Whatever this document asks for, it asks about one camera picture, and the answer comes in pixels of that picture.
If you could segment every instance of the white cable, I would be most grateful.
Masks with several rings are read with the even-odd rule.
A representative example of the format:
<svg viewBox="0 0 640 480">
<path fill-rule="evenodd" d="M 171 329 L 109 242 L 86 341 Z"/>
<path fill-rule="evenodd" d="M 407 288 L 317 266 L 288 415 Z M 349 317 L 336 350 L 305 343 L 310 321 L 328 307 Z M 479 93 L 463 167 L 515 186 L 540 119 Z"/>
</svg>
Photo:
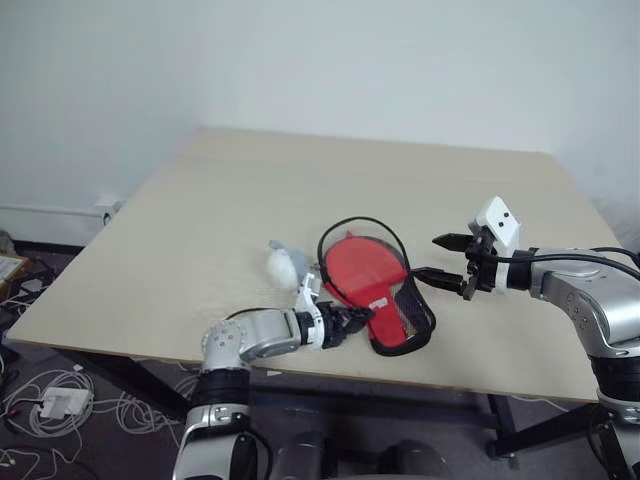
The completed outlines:
<svg viewBox="0 0 640 480">
<path fill-rule="evenodd" d="M 553 408 L 557 408 L 561 412 L 567 413 L 569 411 L 568 408 L 561 407 L 557 403 L 553 403 L 551 400 L 548 400 L 546 398 L 522 398 L 522 397 L 518 397 L 517 395 L 511 395 L 511 398 L 515 398 L 516 400 L 520 400 L 521 402 L 529 402 L 529 403 L 543 402 L 551 405 Z"/>
<path fill-rule="evenodd" d="M 15 302 L 15 303 L 23 303 L 23 302 L 20 302 L 20 301 L 15 300 L 16 298 L 19 298 L 20 296 L 22 296 L 22 295 L 19 293 L 19 294 L 17 294 L 17 295 L 14 295 L 13 297 L 9 297 L 9 298 L 7 298 L 7 299 L 5 299 L 5 300 L 2 300 L 2 301 L 0 302 L 0 307 L 2 307 L 3 305 L 5 305 L 5 304 L 7 304 L 7 303 L 14 303 L 14 302 Z"/>
<path fill-rule="evenodd" d="M 52 213 L 56 215 L 76 215 L 81 217 L 101 218 L 98 210 L 84 210 L 79 208 L 50 207 L 48 205 L 21 205 L 12 203 L 0 204 L 0 210 L 15 210 L 20 212 Z"/>
<path fill-rule="evenodd" d="M 30 307 L 32 304 L 31 303 L 27 303 L 27 302 L 19 302 L 17 300 L 5 300 L 4 302 L 2 302 L 2 305 L 5 305 L 6 303 L 12 303 L 12 304 L 16 304 L 16 305 L 22 305 L 23 307 Z"/>
<path fill-rule="evenodd" d="M 44 388 L 41 388 L 37 383 L 43 378 L 52 376 L 53 378 L 51 378 Z M 185 379 L 187 391 L 193 389 L 195 379 L 196 377 L 187 377 Z M 146 403 L 141 402 L 124 392 L 120 395 L 120 398 L 117 399 L 95 401 L 93 380 L 88 375 L 76 371 L 49 370 L 36 375 L 4 399 L 2 404 L 0 404 L 0 418 L 6 416 L 12 406 L 18 404 L 18 402 L 42 401 L 44 392 L 46 392 L 47 388 L 50 387 L 66 387 L 88 390 L 89 400 L 82 413 L 78 415 L 66 415 L 65 418 L 61 420 L 40 417 L 39 405 L 34 405 L 31 408 L 31 411 L 29 412 L 28 426 L 23 426 L 13 420 L 7 419 L 12 426 L 34 438 L 59 438 L 73 432 L 78 436 L 79 446 L 71 458 L 65 457 L 60 450 L 55 448 L 51 449 L 53 472 L 47 476 L 39 477 L 36 480 L 48 480 L 55 477 L 58 473 L 58 459 L 66 464 L 75 462 L 84 445 L 79 428 L 89 419 L 92 413 L 107 413 L 115 411 L 116 421 L 120 428 L 132 435 L 144 435 L 147 433 L 158 432 L 163 428 L 168 428 L 173 442 L 177 447 L 180 446 L 180 441 L 173 430 L 175 425 L 180 425 L 179 422 L 168 419 L 160 412 L 153 410 Z M 99 408 L 100 405 L 113 404 L 114 402 L 116 405 L 107 408 L 106 410 L 94 409 L 94 406 L 98 406 Z M 36 457 L 36 462 L 20 479 L 26 480 L 40 463 L 40 455 L 28 451 L 0 449 L 0 464 L 2 464 L 4 459 L 9 459 L 11 464 L 14 463 L 15 460 L 10 455 L 11 453 Z"/>
<path fill-rule="evenodd" d="M 180 442 L 176 438 L 173 431 L 174 425 L 179 422 L 169 420 L 162 413 L 153 410 L 148 404 L 137 400 L 131 395 L 123 392 L 118 399 L 100 400 L 94 402 L 94 405 L 104 405 L 105 403 L 117 402 L 114 407 L 106 410 L 94 410 L 94 413 L 108 413 L 115 411 L 116 422 L 122 430 L 131 435 L 146 435 L 161 431 L 168 428 L 176 446 L 180 446 Z"/>
<path fill-rule="evenodd" d="M 26 455 L 30 457 L 36 457 L 35 463 L 31 466 L 31 468 L 27 471 L 27 473 L 25 473 L 22 477 L 20 477 L 20 480 L 26 480 L 26 478 L 31 474 L 31 472 L 33 472 L 36 469 L 36 467 L 40 463 L 40 454 L 36 452 L 23 452 L 22 450 L 16 450 L 13 448 L 9 448 L 6 450 L 0 448 L 0 452 L 2 452 L 2 457 L 0 458 L 2 458 L 3 460 L 4 458 L 8 458 L 11 466 L 14 466 L 16 462 L 13 459 L 13 457 L 9 455 L 10 453 L 13 453 L 14 455 Z"/>
<path fill-rule="evenodd" d="M 146 358 L 146 357 L 130 357 L 134 362 L 160 362 L 166 365 L 177 365 L 181 372 L 185 373 L 193 373 L 195 370 L 199 369 L 197 365 L 194 365 L 192 369 L 185 367 L 182 362 L 178 362 L 175 360 L 162 360 L 159 358 Z"/>
<path fill-rule="evenodd" d="M 198 377 L 196 375 L 191 375 L 180 380 L 176 384 L 175 390 L 183 397 L 189 398 L 193 393 L 193 389 L 195 388 L 196 383 L 198 383 Z"/>
</svg>

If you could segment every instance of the floor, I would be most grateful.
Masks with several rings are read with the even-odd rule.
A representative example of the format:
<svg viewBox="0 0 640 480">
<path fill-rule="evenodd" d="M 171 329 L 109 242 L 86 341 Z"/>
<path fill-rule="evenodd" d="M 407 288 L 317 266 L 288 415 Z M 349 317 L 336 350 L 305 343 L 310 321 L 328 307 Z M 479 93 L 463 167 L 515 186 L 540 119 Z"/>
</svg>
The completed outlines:
<svg viewBox="0 0 640 480">
<path fill-rule="evenodd" d="M 46 260 L 58 268 L 69 261 L 65 256 L 46 256 Z M 40 355 L 47 351 L 37 351 Z M 177 365 L 148 361 L 144 365 L 170 385 L 185 378 Z M 50 369 L 68 369 L 73 365 L 67 359 L 53 354 L 39 362 L 23 358 L 10 368 L 20 371 L 22 382 Z M 93 376 L 96 399 L 117 398 L 120 391 L 111 384 Z M 252 383 L 261 385 L 286 385 L 295 388 L 344 391 L 359 394 L 398 396 L 453 404 L 477 404 L 486 408 L 482 395 L 417 388 L 403 385 L 383 385 L 370 382 L 351 382 L 298 375 L 267 375 L 264 371 L 252 374 Z M 545 403 L 524 403 L 510 399 L 518 427 L 526 427 L 559 413 Z M 565 407 L 577 404 L 562 403 Z M 528 451 L 517 456 L 518 469 L 512 469 L 504 460 L 490 460 L 484 453 L 487 440 L 493 433 L 479 428 L 459 427 L 435 422 L 400 421 L 384 418 L 341 417 L 320 413 L 273 407 L 256 407 L 252 410 L 252 424 L 277 451 L 283 442 L 295 433 L 317 430 L 325 433 L 344 448 L 379 452 L 403 439 L 416 439 L 430 444 L 447 460 L 454 478 L 464 479 L 583 479 L 607 478 L 591 453 L 585 438 L 556 445 L 547 449 Z M 78 460 L 89 466 L 100 478 L 105 479 L 169 479 L 177 448 L 167 430 L 147 435 L 131 435 L 120 429 L 112 414 L 92 415 L 81 428 L 83 449 Z M 41 448 L 55 447 L 71 454 L 78 448 L 74 435 L 38 440 L 25 435 L 13 435 L 0 424 L 0 448 L 12 445 L 30 445 Z M 31 458 L 18 458 L 16 467 L 0 468 L 3 480 L 21 479 L 29 468 Z M 52 471 L 51 457 L 42 456 L 38 470 L 29 478 L 47 476 Z M 369 473 L 365 465 L 342 464 L 341 473 Z M 91 476 L 76 465 L 60 465 L 60 479 L 85 480 Z"/>
</svg>

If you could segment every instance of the white pipe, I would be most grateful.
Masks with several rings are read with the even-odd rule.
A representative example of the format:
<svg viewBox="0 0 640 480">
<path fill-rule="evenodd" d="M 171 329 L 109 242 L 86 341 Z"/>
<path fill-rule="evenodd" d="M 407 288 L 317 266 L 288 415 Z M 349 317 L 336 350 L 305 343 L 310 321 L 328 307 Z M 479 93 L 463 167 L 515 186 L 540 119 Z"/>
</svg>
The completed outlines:
<svg viewBox="0 0 640 480">
<path fill-rule="evenodd" d="M 75 215 L 79 217 L 97 217 L 101 218 L 102 214 L 95 210 L 81 210 L 75 208 L 62 207 L 46 207 L 43 205 L 13 205 L 8 203 L 0 203 L 0 210 L 13 210 L 18 212 L 32 213 L 53 213 L 56 215 Z"/>
</svg>

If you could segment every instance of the white wall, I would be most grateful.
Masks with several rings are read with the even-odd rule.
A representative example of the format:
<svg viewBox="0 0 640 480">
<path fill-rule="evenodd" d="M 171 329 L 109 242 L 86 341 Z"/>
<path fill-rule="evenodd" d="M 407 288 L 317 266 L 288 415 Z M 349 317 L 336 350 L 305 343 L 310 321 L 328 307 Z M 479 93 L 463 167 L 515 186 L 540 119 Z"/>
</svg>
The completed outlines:
<svg viewBox="0 0 640 480">
<path fill-rule="evenodd" d="M 0 204 L 126 198 L 227 125 L 550 152 L 640 250 L 638 30 L 637 0 L 4 0 Z"/>
</svg>

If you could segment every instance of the table leg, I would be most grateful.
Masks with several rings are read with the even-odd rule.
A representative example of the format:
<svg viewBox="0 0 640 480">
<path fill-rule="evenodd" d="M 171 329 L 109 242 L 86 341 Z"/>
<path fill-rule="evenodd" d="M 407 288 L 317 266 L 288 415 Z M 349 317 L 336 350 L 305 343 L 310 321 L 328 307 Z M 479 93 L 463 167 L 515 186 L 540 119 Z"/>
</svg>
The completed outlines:
<svg viewBox="0 0 640 480">
<path fill-rule="evenodd" d="M 498 421 L 498 427 L 496 428 L 496 435 L 498 440 L 509 437 L 516 432 L 516 425 L 513 421 L 513 415 L 511 414 L 511 407 L 509 406 L 509 400 L 504 395 L 487 395 L 489 400 L 489 407 L 491 413 L 496 416 Z M 509 452 L 504 455 L 509 459 L 509 467 L 517 469 L 519 467 L 518 458 L 515 453 Z"/>
<path fill-rule="evenodd" d="M 592 404 L 583 405 L 519 432 L 499 435 L 497 440 L 489 442 L 487 453 L 492 458 L 504 457 L 526 448 L 565 442 L 584 435 L 593 408 Z"/>
<path fill-rule="evenodd" d="M 146 368 L 128 357 L 79 350 L 58 353 L 95 373 L 116 387 L 149 404 L 167 417 L 184 421 L 189 402 Z"/>
</svg>

